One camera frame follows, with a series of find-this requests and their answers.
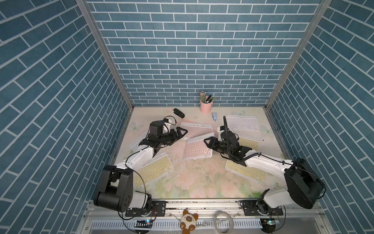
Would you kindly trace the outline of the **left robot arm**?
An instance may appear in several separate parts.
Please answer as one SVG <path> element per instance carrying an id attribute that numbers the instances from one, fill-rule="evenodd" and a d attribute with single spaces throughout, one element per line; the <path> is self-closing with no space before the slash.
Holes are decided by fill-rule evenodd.
<path id="1" fill-rule="evenodd" d="M 144 209 L 150 211 L 152 196 L 134 189 L 134 174 L 139 174 L 139 169 L 150 161 L 162 148 L 173 145 L 182 139 L 188 130 L 181 127 L 170 129 L 163 133 L 162 130 L 151 130 L 143 139 L 137 151 L 116 165 L 106 165 L 101 172 L 94 193 L 94 205 L 110 209 L 119 213 L 128 209 Z"/>

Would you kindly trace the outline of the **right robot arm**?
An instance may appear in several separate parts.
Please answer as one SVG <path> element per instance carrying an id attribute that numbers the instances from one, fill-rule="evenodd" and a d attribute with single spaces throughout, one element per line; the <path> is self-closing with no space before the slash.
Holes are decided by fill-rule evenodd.
<path id="1" fill-rule="evenodd" d="M 241 146 L 237 140 L 234 142 L 236 144 L 232 145 L 228 140 L 219 141 L 213 136 L 204 139 L 206 146 L 222 154 L 224 159 L 238 165 L 263 170 L 285 182 L 283 187 L 265 189 L 261 193 L 256 201 L 260 214 L 268 215 L 275 208 L 290 204 L 312 209 L 315 202 L 324 197 L 326 185 L 304 159 L 278 159 L 250 147 Z"/>

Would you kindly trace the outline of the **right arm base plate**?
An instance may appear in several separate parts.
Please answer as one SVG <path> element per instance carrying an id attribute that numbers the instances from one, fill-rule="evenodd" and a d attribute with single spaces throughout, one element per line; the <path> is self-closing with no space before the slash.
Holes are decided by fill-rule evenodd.
<path id="1" fill-rule="evenodd" d="M 243 209 L 245 216 L 283 215 L 283 210 L 281 207 L 270 208 L 266 203 L 258 202 L 255 199 L 241 200 L 238 202 L 238 204 Z"/>

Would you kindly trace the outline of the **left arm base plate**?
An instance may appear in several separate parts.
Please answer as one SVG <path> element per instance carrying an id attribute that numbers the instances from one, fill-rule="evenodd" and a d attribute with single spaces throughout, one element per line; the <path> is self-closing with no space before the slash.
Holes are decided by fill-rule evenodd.
<path id="1" fill-rule="evenodd" d="M 126 211 L 126 217 L 141 217 L 149 216 L 153 212 L 153 216 L 165 216 L 166 211 L 166 201 L 165 200 L 152 200 L 147 201 L 144 208 L 130 208 Z"/>

